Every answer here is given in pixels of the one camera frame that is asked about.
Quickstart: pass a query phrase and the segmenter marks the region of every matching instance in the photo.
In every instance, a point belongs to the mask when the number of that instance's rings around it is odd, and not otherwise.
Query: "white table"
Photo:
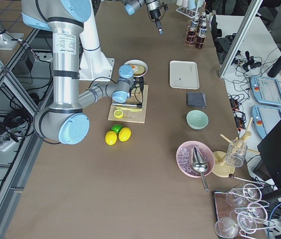
[[[217,19],[217,23],[218,23],[217,28],[222,29],[222,37],[225,37],[226,35],[231,35],[231,34],[237,32],[237,30],[240,26],[240,23],[242,22],[243,17],[242,16],[217,15],[216,19]],[[249,51],[251,56],[262,58],[262,60],[260,58],[255,58],[255,60],[257,60],[257,61],[261,61],[262,63],[264,61],[272,62],[272,61],[278,59],[281,55],[281,52],[279,51],[279,49],[276,49],[276,48],[277,48],[277,45],[273,41],[271,34],[267,31],[267,29],[264,26],[261,19],[259,17],[255,17],[252,22],[251,27],[249,28],[249,30],[245,36],[245,39],[243,40],[241,46],[239,47],[239,50],[241,51],[242,56],[239,56],[237,58],[245,59],[245,52]],[[267,70],[272,64],[273,63],[265,64],[263,66],[262,72]],[[239,67],[238,70],[241,72],[245,72],[242,67]],[[260,68],[255,68],[255,69],[252,69],[249,72],[247,72],[246,77],[252,76],[252,75],[257,75],[259,73],[260,73]],[[244,76],[242,73],[237,72],[237,75],[238,76],[236,76],[236,65],[232,65],[228,69],[228,71],[225,75],[226,89],[227,89],[227,92],[231,95],[236,95],[236,94],[241,93],[241,92],[237,92],[234,89],[233,83],[231,83],[231,81],[233,81],[233,80],[242,81],[244,79]],[[279,80],[280,85],[281,85],[281,75],[278,74],[275,78]],[[241,90],[240,85],[236,84],[235,86],[236,86],[235,88],[237,90]],[[244,89],[247,89],[249,87],[250,87],[250,84],[243,86]],[[250,99],[246,100],[242,104],[243,107],[241,108],[243,110],[243,112],[246,114],[247,121],[249,121],[249,119],[251,117],[251,107],[255,104],[259,104],[253,97],[252,90],[249,91],[249,95],[250,95]],[[257,134],[255,126],[253,124],[251,126],[250,131],[252,132],[252,137],[248,141],[248,148],[257,150],[257,145],[260,143],[261,138]],[[255,155],[256,154],[254,154],[254,153],[248,152],[246,155],[246,159],[248,160],[249,158],[251,158]],[[254,170],[254,168],[256,167],[256,165],[258,164],[259,161],[260,161],[260,158],[255,157],[254,159],[252,159],[252,161],[250,161],[248,163],[248,168],[249,168],[249,172],[250,172],[251,176],[252,176],[252,171]]]

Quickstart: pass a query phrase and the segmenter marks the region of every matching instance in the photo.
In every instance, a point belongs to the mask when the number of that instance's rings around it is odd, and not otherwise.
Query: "white tray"
[[[198,68],[193,61],[171,61],[170,81],[172,88],[199,89]]]

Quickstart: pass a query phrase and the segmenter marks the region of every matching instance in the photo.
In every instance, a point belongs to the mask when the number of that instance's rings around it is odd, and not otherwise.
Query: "metal frame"
[[[249,29],[252,24],[253,18],[255,17],[256,13],[258,12],[261,3],[263,0],[252,0],[251,4],[242,20],[242,23],[236,33],[236,36],[232,42],[232,45],[224,59],[222,67],[219,71],[220,78],[224,78],[226,71],[231,66],[231,63]]]
[[[38,29],[32,30],[26,39],[27,44],[34,39],[38,31]],[[4,83],[11,93],[15,95],[20,103],[33,116],[35,112],[37,112],[38,106],[33,102],[32,98],[28,95],[19,80],[11,72],[25,50],[26,47],[19,47],[6,65],[0,60],[0,87]],[[53,93],[53,85],[51,85],[47,91],[46,98],[41,104],[42,108],[46,107],[49,102]],[[4,117],[5,115],[4,112],[0,111],[0,117]],[[19,192],[22,191],[22,188],[24,188],[26,184],[41,145],[42,141],[35,134],[25,139],[15,163],[3,185],[0,192],[0,238],[4,238],[4,233],[20,198]],[[8,168],[8,166],[0,165],[0,169],[4,168]]]

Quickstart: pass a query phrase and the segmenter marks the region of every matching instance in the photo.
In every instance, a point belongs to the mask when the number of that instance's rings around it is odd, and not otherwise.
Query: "green bowl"
[[[187,123],[193,129],[202,129],[209,123],[208,116],[202,111],[190,111],[187,114]]]

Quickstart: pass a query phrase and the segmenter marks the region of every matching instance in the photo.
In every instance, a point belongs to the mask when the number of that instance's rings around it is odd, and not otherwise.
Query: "thermos bottle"
[[[269,70],[268,72],[268,76],[273,78],[275,77],[281,70],[281,56],[279,57],[279,59],[274,63],[274,65],[272,66],[272,68]]]

